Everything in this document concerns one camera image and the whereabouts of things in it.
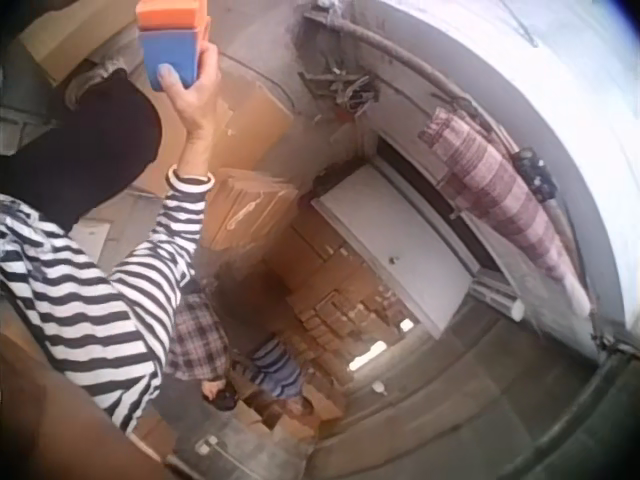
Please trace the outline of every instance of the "black pants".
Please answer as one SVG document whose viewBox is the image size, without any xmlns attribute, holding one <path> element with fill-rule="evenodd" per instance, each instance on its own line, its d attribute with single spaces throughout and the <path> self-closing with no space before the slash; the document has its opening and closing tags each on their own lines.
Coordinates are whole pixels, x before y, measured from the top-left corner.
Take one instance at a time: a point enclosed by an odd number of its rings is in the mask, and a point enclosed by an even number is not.
<svg viewBox="0 0 640 480">
<path fill-rule="evenodd" d="M 90 88 L 61 126 L 0 158 L 0 193 L 65 231 L 127 188 L 153 162 L 162 126 L 124 70 Z"/>
</svg>

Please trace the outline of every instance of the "leg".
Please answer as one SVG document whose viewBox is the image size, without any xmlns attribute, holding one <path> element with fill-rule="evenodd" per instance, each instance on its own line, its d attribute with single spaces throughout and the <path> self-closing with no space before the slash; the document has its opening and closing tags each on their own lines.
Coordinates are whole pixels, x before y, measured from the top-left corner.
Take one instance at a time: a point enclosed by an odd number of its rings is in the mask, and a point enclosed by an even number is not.
<svg viewBox="0 0 640 480">
<path fill-rule="evenodd" d="M 302 371 L 277 338 L 258 350 L 251 362 L 255 371 L 249 379 L 263 390 L 283 399 L 302 395 Z"/>
<path fill-rule="evenodd" d="M 153 104 L 116 70 L 82 95 L 64 125 L 0 161 L 0 193 L 69 231 L 133 183 L 155 160 L 161 136 Z"/>
</svg>

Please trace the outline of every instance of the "pipe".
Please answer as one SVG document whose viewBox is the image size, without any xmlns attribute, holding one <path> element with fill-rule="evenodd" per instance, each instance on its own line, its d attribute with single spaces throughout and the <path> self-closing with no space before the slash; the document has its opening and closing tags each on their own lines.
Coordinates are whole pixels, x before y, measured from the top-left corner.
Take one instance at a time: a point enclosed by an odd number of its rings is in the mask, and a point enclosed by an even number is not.
<svg viewBox="0 0 640 480">
<path fill-rule="evenodd" d="M 386 53 L 394 60 L 397 60 L 402 65 L 407 67 L 412 72 L 422 77 L 427 82 L 431 83 L 434 87 L 447 95 L 449 98 L 464 98 L 471 102 L 471 104 L 478 110 L 483 119 L 491 126 L 492 130 L 497 135 L 500 142 L 505 146 L 509 153 L 515 153 L 517 147 L 515 142 L 509 137 L 501 125 L 499 125 L 493 118 L 491 118 L 487 112 L 480 107 L 473 98 L 469 96 L 458 85 L 453 83 L 447 77 L 445 77 L 438 70 L 433 68 L 428 63 L 424 62 L 414 54 L 400 48 L 395 43 L 390 42 L 384 37 L 373 33 L 366 28 L 362 28 L 354 23 L 340 18 L 333 13 L 327 14 L 322 12 L 307 12 L 304 14 L 305 18 L 321 23 L 329 27 L 332 30 L 350 35 L 357 38 L 362 43 L 369 45 L 383 53 Z"/>
<path fill-rule="evenodd" d="M 631 357 L 628 355 L 610 354 L 555 425 L 535 443 L 533 448 L 508 465 L 497 477 L 498 480 L 524 478 L 540 463 L 547 460 L 593 412 L 630 361 Z"/>
</svg>

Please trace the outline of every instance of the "plaid shirt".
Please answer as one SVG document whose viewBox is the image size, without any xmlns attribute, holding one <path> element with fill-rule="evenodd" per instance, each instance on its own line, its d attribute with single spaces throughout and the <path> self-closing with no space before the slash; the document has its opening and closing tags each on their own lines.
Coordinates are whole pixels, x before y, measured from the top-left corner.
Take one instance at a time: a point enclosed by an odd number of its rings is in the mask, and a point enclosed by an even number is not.
<svg viewBox="0 0 640 480">
<path fill-rule="evenodd" d="M 181 380 L 215 381 L 224 378 L 229 363 L 227 336 L 206 295 L 184 295 L 176 311 L 165 373 Z"/>
</svg>

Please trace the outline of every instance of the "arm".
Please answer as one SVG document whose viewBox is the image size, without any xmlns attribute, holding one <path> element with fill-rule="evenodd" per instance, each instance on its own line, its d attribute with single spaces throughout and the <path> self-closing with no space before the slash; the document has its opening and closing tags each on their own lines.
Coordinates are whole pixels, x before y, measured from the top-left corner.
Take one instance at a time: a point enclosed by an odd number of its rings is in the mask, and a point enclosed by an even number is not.
<svg viewBox="0 0 640 480">
<path fill-rule="evenodd" d="M 205 197 L 213 186 L 209 157 L 220 82 L 218 51 L 205 45 L 200 76 L 188 90 L 170 66 L 162 65 L 158 75 L 185 125 L 187 141 L 177 166 L 168 173 L 170 192 L 149 239 L 114 269 L 110 279 L 128 299 L 139 329 L 164 364 L 180 288 L 193 274 L 191 261 L 202 229 Z"/>
</svg>

